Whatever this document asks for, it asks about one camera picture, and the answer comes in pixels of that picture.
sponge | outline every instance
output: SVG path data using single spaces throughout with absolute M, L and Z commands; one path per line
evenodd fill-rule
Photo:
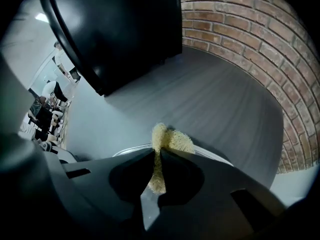
M 155 151 L 155 157 L 153 175 L 148 186 L 155 194 L 164 194 L 166 192 L 166 185 L 162 173 L 161 148 L 170 148 L 191 154 L 195 153 L 195 148 L 188 135 L 177 130 L 168 129 L 163 123 L 158 123 L 153 128 L 151 142 L 152 148 Z

